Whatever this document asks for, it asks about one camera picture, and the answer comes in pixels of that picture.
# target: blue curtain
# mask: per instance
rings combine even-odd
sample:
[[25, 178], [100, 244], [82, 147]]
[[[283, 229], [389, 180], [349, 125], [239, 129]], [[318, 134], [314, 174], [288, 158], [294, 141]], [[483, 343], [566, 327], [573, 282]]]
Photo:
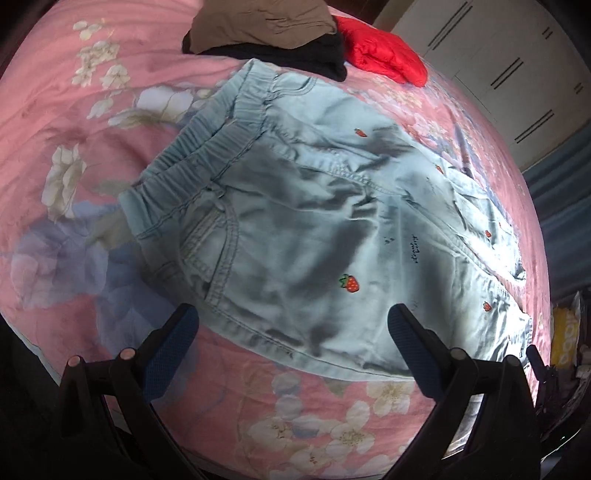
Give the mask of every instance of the blue curtain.
[[591, 122], [524, 173], [558, 301], [591, 285]]

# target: black folded garment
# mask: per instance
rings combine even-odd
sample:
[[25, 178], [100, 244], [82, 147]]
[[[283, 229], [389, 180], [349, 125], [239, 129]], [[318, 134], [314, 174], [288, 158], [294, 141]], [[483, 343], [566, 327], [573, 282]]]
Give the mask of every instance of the black folded garment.
[[[190, 32], [183, 38], [183, 53], [193, 54]], [[340, 32], [322, 35], [306, 45], [291, 50], [270, 45], [239, 43], [213, 47], [200, 55], [232, 57], [238, 60], [259, 59], [280, 67], [317, 73], [337, 82], [344, 82], [347, 78], [345, 46]]]

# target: white cabinet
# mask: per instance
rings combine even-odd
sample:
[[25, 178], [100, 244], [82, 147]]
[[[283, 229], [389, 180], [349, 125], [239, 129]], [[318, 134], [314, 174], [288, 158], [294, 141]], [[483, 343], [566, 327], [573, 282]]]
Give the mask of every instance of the white cabinet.
[[522, 169], [591, 117], [591, 74], [535, 0], [417, 0], [393, 32], [460, 86]]

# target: red folded garment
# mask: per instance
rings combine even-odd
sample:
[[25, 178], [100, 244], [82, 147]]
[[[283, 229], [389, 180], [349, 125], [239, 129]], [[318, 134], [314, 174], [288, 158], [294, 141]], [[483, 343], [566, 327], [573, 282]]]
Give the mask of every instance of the red folded garment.
[[402, 38], [354, 18], [335, 18], [345, 38], [347, 61], [361, 70], [386, 75], [398, 83], [425, 86], [427, 69]]

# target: stack of clothes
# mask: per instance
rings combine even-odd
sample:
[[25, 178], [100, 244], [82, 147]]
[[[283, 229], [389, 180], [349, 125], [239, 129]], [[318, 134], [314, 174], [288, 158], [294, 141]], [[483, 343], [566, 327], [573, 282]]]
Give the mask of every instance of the stack of clothes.
[[398, 83], [427, 82], [423, 62], [402, 39], [333, 17], [323, 0], [205, 0], [183, 53], [259, 59], [338, 82], [347, 78], [347, 60]]

